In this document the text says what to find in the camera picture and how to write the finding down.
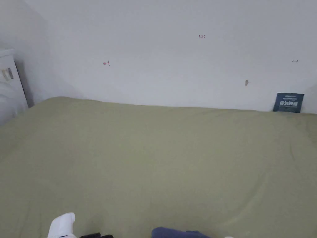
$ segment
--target mattress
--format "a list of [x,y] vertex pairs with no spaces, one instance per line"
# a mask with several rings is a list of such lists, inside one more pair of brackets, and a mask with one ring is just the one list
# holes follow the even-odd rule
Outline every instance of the mattress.
[[48,99],[0,127],[1,237],[317,237],[317,115]]

